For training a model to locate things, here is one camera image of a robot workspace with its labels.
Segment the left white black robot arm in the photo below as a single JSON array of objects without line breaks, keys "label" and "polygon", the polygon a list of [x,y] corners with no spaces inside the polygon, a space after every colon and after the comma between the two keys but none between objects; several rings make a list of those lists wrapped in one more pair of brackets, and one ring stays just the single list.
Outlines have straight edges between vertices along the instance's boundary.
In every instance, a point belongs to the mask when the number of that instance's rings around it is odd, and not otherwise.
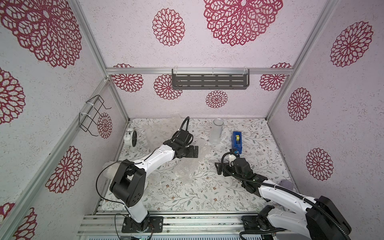
[{"label": "left white black robot arm", "polygon": [[110,192],[128,209],[136,224],[144,223],[149,213],[141,198],[147,177],[163,164],[175,159],[189,158],[193,153],[193,135],[178,130],[171,139],[163,142],[149,155],[135,161],[124,160],[108,166],[103,175],[111,180]]}]

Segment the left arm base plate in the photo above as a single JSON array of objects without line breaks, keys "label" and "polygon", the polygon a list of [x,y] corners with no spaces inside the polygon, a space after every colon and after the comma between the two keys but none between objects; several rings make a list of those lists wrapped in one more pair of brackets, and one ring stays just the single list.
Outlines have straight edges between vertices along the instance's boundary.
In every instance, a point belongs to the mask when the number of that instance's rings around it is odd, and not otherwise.
[{"label": "left arm base plate", "polygon": [[161,233],[163,231],[163,223],[163,217],[147,216],[141,223],[126,217],[123,222],[122,233]]}]

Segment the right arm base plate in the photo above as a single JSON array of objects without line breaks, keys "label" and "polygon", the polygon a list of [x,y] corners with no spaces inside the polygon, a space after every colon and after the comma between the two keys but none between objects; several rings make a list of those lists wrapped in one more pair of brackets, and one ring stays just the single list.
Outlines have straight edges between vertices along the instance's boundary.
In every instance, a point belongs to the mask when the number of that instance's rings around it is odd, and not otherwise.
[{"label": "right arm base plate", "polygon": [[272,226],[266,216],[242,216],[241,220],[244,225],[245,232],[256,234],[272,234],[285,231],[283,228],[276,228]]}]

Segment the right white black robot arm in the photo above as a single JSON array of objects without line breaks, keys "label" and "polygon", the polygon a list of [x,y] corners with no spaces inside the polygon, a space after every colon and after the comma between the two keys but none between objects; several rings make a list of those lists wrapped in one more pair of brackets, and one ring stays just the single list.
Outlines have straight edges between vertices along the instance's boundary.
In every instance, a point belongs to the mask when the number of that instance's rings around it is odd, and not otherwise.
[{"label": "right white black robot arm", "polygon": [[225,153],[215,167],[218,175],[240,181],[248,193],[285,208],[282,211],[267,205],[257,215],[243,216],[241,239],[246,235],[260,235],[271,240],[273,234],[284,231],[312,240],[350,239],[351,226],[329,198],[307,197],[282,187],[254,173],[246,159],[232,152]]}]

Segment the clear glass vase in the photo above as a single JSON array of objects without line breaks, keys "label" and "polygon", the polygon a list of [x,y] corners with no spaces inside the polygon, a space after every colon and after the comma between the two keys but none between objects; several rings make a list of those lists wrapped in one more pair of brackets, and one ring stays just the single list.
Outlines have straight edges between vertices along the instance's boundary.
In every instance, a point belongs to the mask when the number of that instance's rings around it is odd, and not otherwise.
[{"label": "clear glass vase", "polygon": [[224,126],[224,120],[217,118],[213,120],[211,133],[209,137],[209,142],[211,145],[215,146],[220,144],[222,138],[222,131]]}]

